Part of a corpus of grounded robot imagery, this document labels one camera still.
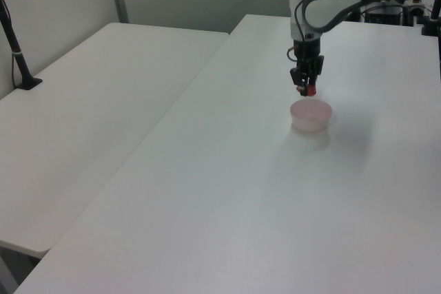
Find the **white tabletop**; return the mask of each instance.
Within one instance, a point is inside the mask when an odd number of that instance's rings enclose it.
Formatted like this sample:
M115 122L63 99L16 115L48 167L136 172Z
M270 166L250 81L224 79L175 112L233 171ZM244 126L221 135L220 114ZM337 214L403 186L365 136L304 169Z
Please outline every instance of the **white tabletop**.
M437 39L325 34L308 135L289 36L246 16L17 293L441 293Z
M227 34L113 23L0 101L0 245L41 257Z

